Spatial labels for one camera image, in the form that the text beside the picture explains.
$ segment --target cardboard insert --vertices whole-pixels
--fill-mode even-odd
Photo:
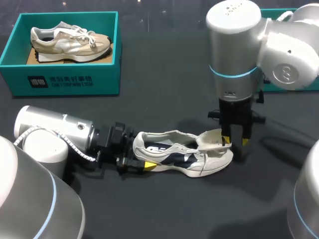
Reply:
[[[91,62],[88,62],[87,64],[90,64],[90,63],[112,63],[112,56],[113,56],[113,43],[111,44],[111,48],[112,48],[112,51],[111,51],[111,54],[107,55],[106,57],[102,58],[102,59],[99,59],[99,60],[96,60],[96,61],[91,61]],[[27,65],[39,65],[39,64],[69,64],[69,63],[74,63],[73,61],[67,61],[67,60],[61,60],[61,61],[55,61],[55,62],[43,62],[43,63],[40,63],[38,62],[36,56],[35,56],[35,50],[34,48],[32,47],[31,48],[31,51],[30,51],[30,54],[29,54],[29,58],[26,62]]]

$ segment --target black table surface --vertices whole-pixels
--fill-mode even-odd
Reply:
[[[21,12],[118,10],[123,38],[121,92],[112,97],[13,98],[0,79],[0,135],[13,138],[25,105],[90,119],[97,127],[124,122],[136,130],[218,128],[208,68],[205,15],[213,0],[4,0],[0,51]],[[298,7],[308,0],[257,1],[260,7]],[[70,186],[86,210],[84,239],[290,239],[286,207],[299,168],[319,135],[317,93],[267,94],[254,110],[245,163],[188,178],[179,172],[126,174],[113,165],[89,172],[75,164]]]

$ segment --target shoe tongue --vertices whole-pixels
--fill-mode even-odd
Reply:
[[[68,28],[57,28],[54,30],[54,38],[57,36],[57,34],[59,34],[59,32],[64,32],[64,33],[67,33],[67,34],[70,34],[70,35],[74,35],[76,32],[75,30],[73,29],[68,29]]]
[[[67,24],[65,22],[60,22],[58,25],[57,25],[57,28],[68,28],[68,29],[72,29],[73,27],[70,25],[70,24]]]
[[[223,140],[221,137],[221,129],[213,129],[210,131],[206,131],[202,134],[200,134],[196,138],[196,143],[198,145],[198,150],[214,150],[214,149],[220,149],[221,147],[228,148],[231,146],[230,143],[225,143],[223,146]]]

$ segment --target white sneaker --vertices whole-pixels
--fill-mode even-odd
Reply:
[[[89,62],[110,53],[108,36],[60,22],[51,29],[31,29],[31,43],[39,62],[71,60]]]
[[[152,163],[150,171],[173,169],[189,177],[202,177],[225,168],[233,158],[230,147],[231,144],[223,143],[221,129],[198,137],[178,130],[140,132],[133,142],[136,158]]]

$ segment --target shoe box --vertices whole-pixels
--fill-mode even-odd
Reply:
[[[31,28],[49,29],[61,21],[109,36],[110,55],[90,63],[39,63],[30,43]],[[22,13],[0,58],[0,72],[14,96],[116,95],[121,56],[117,12]]]

